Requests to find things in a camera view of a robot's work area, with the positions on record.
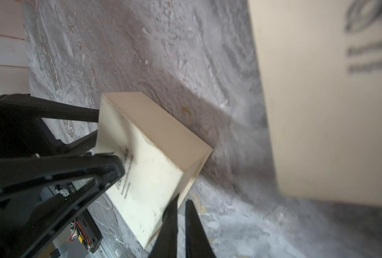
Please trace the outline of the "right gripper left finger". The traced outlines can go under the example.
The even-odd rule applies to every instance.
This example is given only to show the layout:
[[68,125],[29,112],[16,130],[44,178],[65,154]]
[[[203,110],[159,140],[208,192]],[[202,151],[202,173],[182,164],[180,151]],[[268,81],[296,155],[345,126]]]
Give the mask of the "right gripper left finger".
[[178,241],[178,199],[177,195],[166,207],[163,224],[149,258],[176,258]]

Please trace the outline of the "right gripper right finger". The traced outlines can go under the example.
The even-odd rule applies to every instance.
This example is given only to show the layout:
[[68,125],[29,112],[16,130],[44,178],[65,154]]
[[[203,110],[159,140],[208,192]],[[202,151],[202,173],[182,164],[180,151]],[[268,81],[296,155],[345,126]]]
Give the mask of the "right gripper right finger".
[[216,258],[192,200],[185,209],[186,258]]

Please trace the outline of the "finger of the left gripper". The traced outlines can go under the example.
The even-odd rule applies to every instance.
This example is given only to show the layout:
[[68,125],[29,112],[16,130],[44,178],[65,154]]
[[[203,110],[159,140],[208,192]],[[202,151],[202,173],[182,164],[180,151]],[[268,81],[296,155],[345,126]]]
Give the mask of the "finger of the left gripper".
[[35,258],[124,175],[115,155],[0,159],[0,258]]
[[94,131],[70,144],[56,139],[45,118],[97,123],[99,111],[28,94],[0,95],[0,158],[82,155],[95,147]]

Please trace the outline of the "small cream jewelry box front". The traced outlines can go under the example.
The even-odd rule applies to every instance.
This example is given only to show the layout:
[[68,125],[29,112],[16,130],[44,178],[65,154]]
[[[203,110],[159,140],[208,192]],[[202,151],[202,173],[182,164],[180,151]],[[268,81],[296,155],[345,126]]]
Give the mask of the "small cream jewelry box front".
[[101,97],[95,151],[121,159],[125,174],[107,195],[146,247],[168,204],[185,199],[212,148],[144,93],[113,92]]

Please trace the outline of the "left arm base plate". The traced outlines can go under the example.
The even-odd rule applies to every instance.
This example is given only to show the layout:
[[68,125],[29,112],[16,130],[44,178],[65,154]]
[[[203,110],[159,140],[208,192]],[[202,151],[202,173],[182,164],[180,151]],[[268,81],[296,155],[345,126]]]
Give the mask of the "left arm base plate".
[[97,227],[93,217],[88,210],[82,212],[71,222],[71,235],[68,242],[79,242],[87,251],[95,253],[103,239],[102,233]]

